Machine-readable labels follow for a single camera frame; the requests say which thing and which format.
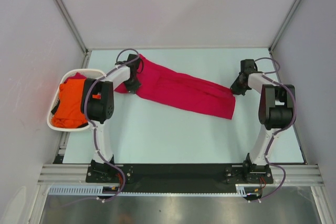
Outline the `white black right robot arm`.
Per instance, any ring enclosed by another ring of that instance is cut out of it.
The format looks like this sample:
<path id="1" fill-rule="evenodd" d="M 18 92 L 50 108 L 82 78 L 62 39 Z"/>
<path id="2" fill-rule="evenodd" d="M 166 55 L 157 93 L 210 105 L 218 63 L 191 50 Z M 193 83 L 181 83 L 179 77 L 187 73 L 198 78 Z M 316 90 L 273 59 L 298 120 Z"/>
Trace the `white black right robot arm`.
<path id="1" fill-rule="evenodd" d="M 260 94 L 260 131 L 239 172 L 245 181 L 256 183 L 271 177 L 269 156 L 272 146 L 279 134 L 289 129 L 296 120 L 295 88 L 291 84 L 279 83 L 259 71 L 256 60 L 245 59 L 240 62 L 240 72 L 230 89 L 234 95 L 245 95 L 248 90 Z"/>

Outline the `crimson red t-shirt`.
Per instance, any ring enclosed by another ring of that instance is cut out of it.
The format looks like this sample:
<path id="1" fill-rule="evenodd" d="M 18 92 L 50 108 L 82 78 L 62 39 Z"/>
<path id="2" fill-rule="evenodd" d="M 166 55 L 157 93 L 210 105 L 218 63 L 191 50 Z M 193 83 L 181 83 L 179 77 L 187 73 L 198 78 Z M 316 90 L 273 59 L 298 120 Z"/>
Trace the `crimson red t-shirt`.
<path id="1" fill-rule="evenodd" d="M 236 100 L 231 90 L 219 84 L 173 71 L 140 56 L 139 97 L 185 111 L 231 120 Z"/>

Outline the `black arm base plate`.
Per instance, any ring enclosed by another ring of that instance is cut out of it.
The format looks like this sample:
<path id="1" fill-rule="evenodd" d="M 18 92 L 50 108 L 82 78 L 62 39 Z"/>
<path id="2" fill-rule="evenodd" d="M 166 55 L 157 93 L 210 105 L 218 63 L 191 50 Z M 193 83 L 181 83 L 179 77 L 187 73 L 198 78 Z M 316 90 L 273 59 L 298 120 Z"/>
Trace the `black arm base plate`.
<path id="1" fill-rule="evenodd" d="M 92 161 L 86 182 L 121 183 L 125 193 L 233 193 L 237 184 L 272 185 L 269 165 L 244 164 L 119 164 Z"/>

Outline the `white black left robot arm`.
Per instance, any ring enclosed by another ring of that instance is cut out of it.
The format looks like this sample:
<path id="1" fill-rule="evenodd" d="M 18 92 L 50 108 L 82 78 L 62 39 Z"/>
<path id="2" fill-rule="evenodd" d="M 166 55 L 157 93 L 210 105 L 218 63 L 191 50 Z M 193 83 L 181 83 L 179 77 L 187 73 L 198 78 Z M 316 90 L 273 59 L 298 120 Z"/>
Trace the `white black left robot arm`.
<path id="1" fill-rule="evenodd" d="M 82 91 L 81 113 L 84 114 L 94 142 L 94 155 L 90 163 L 89 176 L 98 175 L 103 181 L 110 182 L 115 175 L 121 174 L 114 164 L 114 154 L 111 148 L 109 131 L 106 122 L 114 112 L 114 91 L 123 84 L 128 93 L 135 94 L 141 86 L 137 77 L 144 63 L 136 50 L 129 54 L 127 60 L 120 61 L 118 54 L 115 67 L 96 79 L 85 80 Z"/>

